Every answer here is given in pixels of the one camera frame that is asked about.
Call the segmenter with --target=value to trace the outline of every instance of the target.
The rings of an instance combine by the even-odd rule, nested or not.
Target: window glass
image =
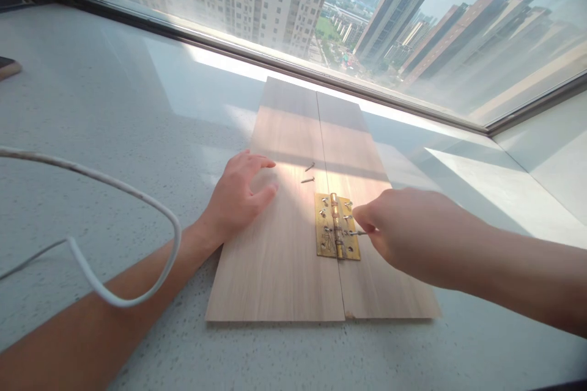
[[[587,70],[587,0],[244,0],[243,18],[235,0],[101,1],[274,47],[288,62],[479,125]],[[287,23],[266,37],[276,11]]]

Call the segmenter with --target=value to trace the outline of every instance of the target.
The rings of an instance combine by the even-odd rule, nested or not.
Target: white countertop
[[[0,82],[0,144],[106,172],[163,202],[184,226],[247,147],[267,75],[287,79],[58,5],[0,14],[0,52],[23,65]],[[585,226],[490,139],[361,107],[393,186],[443,191],[515,232],[586,242]],[[0,194],[0,271],[72,234],[106,280],[172,235],[132,197],[41,164],[0,159]],[[112,388],[528,389],[586,374],[587,341],[441,289],[444,317],[435,321],[206,324],[218,256]],[[88,291],[66,246],[1,282],[0,349]]]

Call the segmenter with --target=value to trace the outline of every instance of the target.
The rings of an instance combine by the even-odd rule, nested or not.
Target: brass hinge
[[[316,194],[316,251],[319,257],[361,260],[355,221],[349,199],[332,194]]]

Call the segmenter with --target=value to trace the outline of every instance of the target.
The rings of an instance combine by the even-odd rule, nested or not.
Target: wood grain
[[[344,320],[338,263],[316,255],[314,193],[329,192],[316,93],[269,78],[251,152],[277,162],[251,189],[277,179],[278,195],[224,245],[206,320]],[[305,172],[312,162],[316,165]],[[316,180],[300,183],[309,177]]]
[[[355,206],[391,188],[355,103],[318,93],[318,109],[330,192]],[[359,237],[361,261],[340,261],[344,311],[348,318],[437,318],[432,288],[391,267],[367,236]]]

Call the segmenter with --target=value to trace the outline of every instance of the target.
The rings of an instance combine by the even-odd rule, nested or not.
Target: power cord
[[[171,224],[173,225],[173,231],[174,231],[173,247],[171,249],[171,254],[169,255],[169,259],[167,260],[167,263],[165,263],[165,267],[163,268],[163,272],[161,272],[161,275],[159,276],[159,279],[155,282],[155,285],[153,287],[151,287],[151,289],[149,289],[147,293],[140,295],[138,298],[123,299],[123,298],[116,296],[111,291],[109,291],[106,288],[106,286],[104,286],[104,284],[94,274],[94,272],[91,269],[90,265],[88,264],[86,258],[81,253],[81,250],[79,249],[75,239],[71,236],[68,236],[62,240],[59,240],[59,241],[53,243],[52,245],[47,246],[46,248],[38,251],[36,254],[27,258],[25,261],[20,263],[18,266],[1,274],[0,280],[5,279],[6,277],[12,275],[13,273],[23,269],[31,261],[33,261],[35,258],[38,258],[39,256],[43,255],[48,250],[50,250],[50,249],[52,249],[62,243],[68,242],[69,247],[73,253],[73,257],[78,262],[79,267],[81,268],[81,271],[83,272],[87,281],[90,283],[90,285],[92,286],[94,291],[102,299],[104,299],[104,301],[106,301],[107,303],[109,303],[115,307],[123,307],[123,308],[124,307],[132,307],[134,305],[138,305],[138,304],[148,300],[151,296],[153,296],[155,294],[155,292],[157,292],[157,290],[159,290],[159,288],[161,287],[161,285],[165,281],[165,278],[167,278],[167,275],[169,275],[169,272],[171,271],[171,267],[173,266],[173,263],[175,262],[175,258],[177,256],[178,251],[179,251],[179,245],[182,240],[182,228],[181,228],[181,225],[179,224],[179,220],[177,219],[177,217],[175,216],[175,214],[173,212],[171,212],[169,209],[167,209],[165,206],[163,206],[160,202],[155,200],[153,197],[145,194],[144,192],[141,192],[138,189],[133,188],[132,186],[130,186],[124,182],[121,182],[120,180],[116,180],[114,177],[110,177],[109,175],[106,175],[106,174],[101,173],[99,171],[96,171],[96,170],[93,170],[90,168],[86,168],[86,167],[84,167],[80,164],[77,164],[75,162],[70,162],[70,161],[67,161],[64,159],[60,159],[60,158],[57,158],[54,156],[44,155],[41,153],[28,152],[25,150],[19,150],[17,148],[10,148],[10,147],[3,147],[3,146],[0,146],[0,157],[7,157],[7,158],[20,159],[20,160],[33,161],[33,162],[40,162],[40,163],[44,163],[47,165],[68,169],[70,171],[84,175],[84,176],[89,177],[91,179],[100,181],[102,183],[106,183],[107,185],[110,185],[110,186],[113,186],[114,188],[120,189],[121,191],[126,192],[127,194],[130,194],[131,196],[136,197],[137,199],[142,200],[146,204],[154,207],[156,210],[158,210],[163,215],[165,215],[169,219],[169,221],[171,221]]]

